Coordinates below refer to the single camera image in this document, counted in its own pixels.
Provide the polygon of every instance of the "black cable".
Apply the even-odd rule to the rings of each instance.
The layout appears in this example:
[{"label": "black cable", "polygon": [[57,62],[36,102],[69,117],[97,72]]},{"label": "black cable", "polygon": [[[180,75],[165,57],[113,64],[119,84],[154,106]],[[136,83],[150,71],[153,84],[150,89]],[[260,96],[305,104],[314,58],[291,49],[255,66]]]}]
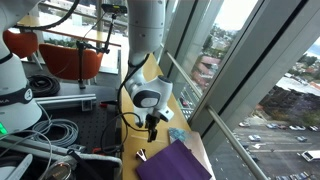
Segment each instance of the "black cable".
[{"label": "black cable", "polygon": [[[134,73],[136,73],[140,68],[142,68],[142,66],[145,64],[145,62],[148,60],[148,58],[149,58],[149,54],[146,55],[145,59],[140,64],[138,64],[136,66],[130,65],[131,67],[135,67],[135,69],[130,74],[128,74],[126,76],[126,78],[124,79],[124,81],[120,84],[120,88],[119,88],[118,93],[117,93],[117,102],[118,103],[120,102],[121,89],[123,88],[125,83],[134,75]],[[117,107],[118,107],[119,114],[123,114],[119,104],[118,104]],[[132,127],[124,116],[122,116],[122,119],[123,119],[123,121],[124,121],[126,126],[129,126],[131,129],[133,129],[135,131],[142,131],[142,132],[147,132],[148,131],[148,130],[140,130],[140,129],[136,129],[136,128]]]},{"label": "black cable", "polygon": [[45,75],[30,76],[28,81],[34,97],[52,96],[60,90],[59,81]]},{"label": "black cable", "polygon": [[107,128],[110,126],[110,124],[111,124],[113,121],[117,120],[117,118],[119,118],[120,116],[124,116],[124,115],[127,115],[127,114],[135,115],[135,116],[137,116],[137,117],[139,118],[139,120],[140,120],[139,115],[136,114],[136,113],[134,113],[134,112],[125,112],[125,113],[122,113],[122,114],[118,114],[117,116],[115,116],[114,118],[112,118],[111,121],[108,122],[108,124],[106,125],[106,127],[103,129],[102,134],[101,134],[101,136],[100,136],[100,148],[101,148],[101,151],[102,151],[102,152],[104,152],[104,153],[106,153],[106,154],[114,153],[114,152],[116,152],[116,151],[121,150],[121,148],[123,147],[123,144],[125,143],[125,141],[127,140],[127,137],[128,137],[128,127],[127,127],[127,126],[125,126],[125,127],[126,127],[126,136],[125,136],[125,138],[123,139],[123,141],[122,141],[119,145],[116,145],[116,147],[114,147],[112,150],[107,151],[107,150],[105,150],[106,148],[103,147],[103,136],[104,136]]},{"label": "black cable", "polygon": [[[119,90],[118,90],[118,92],[117,92],[117,103],[118,103],[118,104],[117,104],[117,108],[118,108],[119,114],[118,114],[117,116],[115,116],[115,117],[106,125],[106,127],[105,127],[105,129],[103,130],[102,135],[101,135],[101,137],[100,137],[100,148],[101,148],[101,151],[104,152],[104,153],[106,153],[106,154],[107,154],[107,153],[114,153],[114,152],[120,150],[120,149],[123,147],[123,144],[125,143],[125,141],[126,141],[127,138],[128,138],[128,127],[130,127],[131,129],[133,129],[133,130],[135,130],[135,131],[148,132],[148,130],[140,130],[140,129],[136,129],[136,128],[132,127],[131,124],[127,121],[127,119],[125,118],[124,115],[126,115],[126,114],[133,114],[133,115],[135,115],[135,116],[138,117],[139,122],[141,123],[140,116],[139,116],[138,114],[134,113],[134,112],[125,112],[125,113],[123,113],[122,110],[121,110],[121,108],[120,108],[120,104],[119,104],[119,103],[120,103],[121,90],[122,90],[123,86],[124,86],[125,83],[134,75],[134,73],[136,73],[140,68],[142,68],[142,66],[143,66],[143,65],[145,64],[145,62],[148,60],[149,55],[150,55],[150,54],[147,54],[146,57],[145,57],[145,59],[144,59],[140,64],[138,64],[138,65],[136,65],[136,66],[134,66],[134,65],[131,64],[130,66],[131,66],[131,67],[135,67],[135,69],[134,69],[130,74],[127,74],[127,76],[126,76],[126,78],[124,79],[124,81],[120,84]],[[126,128],[125,137],[124,137],[124,139],[123,139],[123,141],[121,142],[120,145],[118,145],[117,147],[115,147],[113,150],[106,151],[106,150],[104,150],[105,148],[103,148],[103,144],[102,144],[103,135],[104,135],[107,127],[111,124],[111,122],[114,121],[114,120],[116,120],[116,119],[117,119],[118,117],[120,117],[120,116],[121,116],[122,120],[123,120],[124,123],[125,123],[125,128]]]},{"label": "black cable", "polygon": [[69,11],[67,12],[66,15],[64,15],[61,19],[59,19],[57,22],[54,22],[52,24],[49,25],[44,25],[44,26],[23,26],[23,25],[15,25],[15,28],[19,28],[19,29],[28,29],[28,30],[45,30],[45,29],[50,29],[50,28],[54,28],[58,25],[60,25],[61,23],[63,23],[65,20],[67,20],[71,14],[74,12],[74,10],[77,8],[78,4],[79,4],[80,0],[75,0],[74,3],[72,4],[71,8],[69,9]]}]

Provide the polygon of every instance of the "table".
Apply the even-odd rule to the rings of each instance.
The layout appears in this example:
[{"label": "table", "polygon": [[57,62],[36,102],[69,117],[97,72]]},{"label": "table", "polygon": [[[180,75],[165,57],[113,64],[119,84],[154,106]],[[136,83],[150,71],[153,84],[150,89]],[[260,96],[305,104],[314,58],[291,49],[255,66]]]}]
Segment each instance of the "table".
[{"label": "table", "polygon": [[[121,63],[121,75],[122,80],[125,77],[127,72],[127,63]],[[160,67],[157,65],[155,58],[153,55],[149,56],[148,61],[143,66],[144,75],[147,81],[152,80],[157,75],[162,74]],[[122,89],[122,111],[123,112],[133,112],[133,104],[126,90]],[[161,149],[167,147],[169,142],[168,128],[169,127],[177,127],[180,129],[190,131],[190,127],[185,120],[175,97],[171,94],[170,99],[168,101],[168,106],[175,113],[174,117],[170,122],[166,123],[161,121],[157,125],[158,135],[155,141],[148,143],[147,142],[147,132],[137,132],[132,129],[128,129],[128,137],[124,144],[124,152],[122,153],[122,161],[123,161],[123,180],[134,180],[139,179],[135,172],[135,168],[141,163],[141,161],[135,158],[135,154],[139,149],[146,149],[146,154],[148,157],[152,157]],[[126,119],[129,123],[134,124],[133,116],[126,116]],[[125,137],[125,124],[122,123],[122,139]],[[207,164],[207,167],[210,171],[211,165]]]}]

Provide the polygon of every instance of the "coiled cable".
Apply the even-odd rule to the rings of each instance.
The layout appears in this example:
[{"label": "coiled cable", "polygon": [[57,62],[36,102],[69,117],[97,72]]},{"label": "coiled cable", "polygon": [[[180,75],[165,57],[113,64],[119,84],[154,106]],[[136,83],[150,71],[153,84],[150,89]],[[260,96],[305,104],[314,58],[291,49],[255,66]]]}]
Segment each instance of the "coiled cable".
[{"label": "coiled cable", "polygon": [[[74,122],[67,119],[49,119],[47,121],[40,121],[32,128],[33,131],[47,134],[51,128],[58,127],[64,129],[64,134],[60,139],[50,140],[52,145],[59,147],[68,147],[72,145],[78,138],[78,126]],[[34,140],[46,143],[40,136],[35,135]]]},{"label": "coiled cable", "polygon": [[34,97],[47,97],[55,95],[60,90],[59,81],[45,75],[28,77],[29,86]]}]

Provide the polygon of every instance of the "metal railing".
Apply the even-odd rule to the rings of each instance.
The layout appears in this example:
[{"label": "metal railing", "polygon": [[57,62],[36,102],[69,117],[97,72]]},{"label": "metal railing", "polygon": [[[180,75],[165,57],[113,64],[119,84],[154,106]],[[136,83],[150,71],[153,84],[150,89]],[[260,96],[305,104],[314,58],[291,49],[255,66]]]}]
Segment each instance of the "metal railing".
[{"label": "metal railing", "polygon": [[190,85],[191,89],[194,91],[196,96],[200,99],[201,93],[199,92],[197,87],[193,84],[193,82],[190,79],[190,77],[188,76],[188,74],[183,70],[183,68],[180,66],[180,64],[174,59],[174,57],[168,51],[165,51],[165,53],[168,55],[168,57],[170,58],[172,63],[175,65],[175,67],[179,70],[179,72],[181,73],[183,78],[188,82],[188,84]]},{"label": "metal railing", "polygon": [[[165,54],[168,55],[172,63],[175,65],[175,67],[178,69],[178,71],[181,73],[181,75],[184,77],[184,79],[188,82],[192,90],[195,92],[196,96],[198,98],[201,97],[200,92],[197,90],[197,87],[193,84],[192,80],[189,78],[187,73],[183,70],[183,68],[179,65],[179,63],[174,59],[174,57],[168,52],[165,51]],[[228,126],[223,122],[223,120],[220,118],[220,116],[216,113],[216,111],[213,109],[212,106],[208,105],[206,107],[206,110],[209,112],[209,114],[212,116],[213,120],[223,134],[226,136],[226,138],[229,140],[231,145],[234,147],[234,149],[237,151],[237,153],[240,155],[240,157],[243,159],[243,161],[247,164],[250,171],[253,173],[253,175],[257,179],[268,179],[266,175],[261,171],[259,166],[253,161],[251,156],[246,152],[246,150],[242,147],[240,142],[234,137],[231,130],[228,128]]]},{"label": "metal railing", "polygon": [[[62,7],[59,7],[59,6],[56,6],[56,5],[52,5],[52,4],[48,4],[48,3],[44,3],[44,2],[40,2],[39,5],[40,5],[40,6],[49,7],[49,8],[53,8],[53,9],[57,9],[57,10],[61,10],[61,11],[66,11],[66,12],[69,11],[68,9],[64,9],[64,8],[62,8]],[[74,11],[73,14],[81,15],[81,16],[83,16],[83,17],[88,17],[88,18],[92,18],[92,19],[97,19],[97,16],[92,16],[92,15],[88,15],[88,14],[83,14],[83,13],[78,12],[78,11]],[[112,19],[111,19],[111,18],[103,17],[103,18],[102,18],[102,21],[111,22]],[[119,20],[115,20],[114,23],[117,24],[117,25],[123,26],[123,27],[127,27],[127,26],[128,26],[128,23],[123,22],[123,21],[119,21]]]}]

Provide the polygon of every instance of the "black strap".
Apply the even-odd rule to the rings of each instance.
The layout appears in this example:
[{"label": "black strap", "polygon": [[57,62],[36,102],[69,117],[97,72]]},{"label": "black strap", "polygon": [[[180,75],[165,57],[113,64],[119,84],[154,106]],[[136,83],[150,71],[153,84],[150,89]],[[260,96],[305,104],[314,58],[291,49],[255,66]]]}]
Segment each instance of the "black strap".
[{"label": "black strap", "polygon": [[103,180],[99,174],[96,173],[94,169],[92,169],[91,166],[89,166],[84,160],[78,156],[77,153],[74,152],[74,150],[70,149],[67,152],[68,155],[72,156],[80,165],[88,171],[88,173],[95,179],[95,180]]}]

